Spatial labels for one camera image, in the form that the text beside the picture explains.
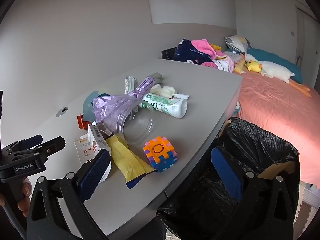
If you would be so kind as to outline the person's left hand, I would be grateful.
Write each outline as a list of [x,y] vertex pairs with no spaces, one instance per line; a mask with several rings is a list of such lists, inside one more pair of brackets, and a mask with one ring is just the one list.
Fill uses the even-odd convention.
[[30,195],[32,193],[32,185],[27,177],[23,178],[22,193],[23,198],[17,203],[17,207],[22,212],[23,216],[27,218],[30,207]]

